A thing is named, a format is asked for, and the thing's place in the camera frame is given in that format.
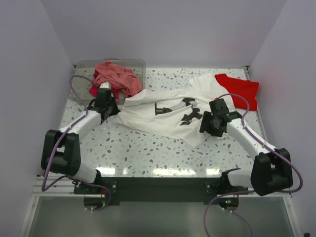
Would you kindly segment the white printed t shirt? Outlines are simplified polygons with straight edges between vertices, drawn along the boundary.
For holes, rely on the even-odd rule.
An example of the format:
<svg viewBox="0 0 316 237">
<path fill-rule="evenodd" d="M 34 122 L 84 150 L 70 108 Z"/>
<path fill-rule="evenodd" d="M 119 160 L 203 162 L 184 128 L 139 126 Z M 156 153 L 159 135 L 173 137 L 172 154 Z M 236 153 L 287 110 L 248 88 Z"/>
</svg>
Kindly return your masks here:
<svg viewBox="0 0 316 237">
<path fill-rule="evenodd" d="M 185 98 L 193 98 L 200 114 L 210 111 L 209 102 L 223 95 L 231 112 L 235 106 L 228 91 L 221 86 L 215 76 L 206 74 L 189 79 L 186 88 L 174 90 L 144 89 L 137 95 L 127 98 L 120 112 L 113 117 L 116 124 L 125 125 L 131 129 L 148 132 L 172 139 L 182 139 L 195 148 L 204 142 L 209 134 L 199 131 L 201 120 L 193 118 L 185 125 L 184 115 L 189 115 L 193 109 L 190 105 L 180 107 Z"/>
</svg>

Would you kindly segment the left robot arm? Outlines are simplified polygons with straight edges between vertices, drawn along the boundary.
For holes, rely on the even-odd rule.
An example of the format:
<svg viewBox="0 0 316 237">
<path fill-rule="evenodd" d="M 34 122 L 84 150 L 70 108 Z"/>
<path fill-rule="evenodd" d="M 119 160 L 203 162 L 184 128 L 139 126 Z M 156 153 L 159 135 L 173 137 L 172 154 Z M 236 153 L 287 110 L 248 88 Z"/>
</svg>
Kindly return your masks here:
<svg viewBox="0 0 316 237">
<path fill-rule="evenodd" d="M 118 112 L 114 92 L 110 88 L 99 88 L 97 97 L 90 101 L 79 118 L 59 130 L 47 131 L 41 157 L 43 191 L 57 182 L 46 184 L 50 172 L 85 183 L 85 188 L 92 194 L 101 191 L 100 171 L 81 161 L 80 143 L 93 129 Z"/>
</svg>

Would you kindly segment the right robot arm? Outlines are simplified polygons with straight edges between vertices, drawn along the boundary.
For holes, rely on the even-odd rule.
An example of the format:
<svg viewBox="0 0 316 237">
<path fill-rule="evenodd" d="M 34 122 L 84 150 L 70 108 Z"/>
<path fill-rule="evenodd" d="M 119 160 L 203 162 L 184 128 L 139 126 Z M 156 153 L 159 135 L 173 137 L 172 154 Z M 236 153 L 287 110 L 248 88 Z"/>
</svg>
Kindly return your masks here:
<svg viewBox="0 0 316 237">
<path fill-rule="evenodd" d="M 200 132 L 214 137 L 224 133 L 234 138 L 252 158 L 250 170 L 234 168 L 223 171 L 215 186 L 219 194 L 231 194 L 250 188 L 265 196 L 293 186 L 288 150 L 277 149 L 261 138 L 238 112 L 230 112 L 224 99 L 209 103 L 210 111 L 203 113 Z"/>
</svg>

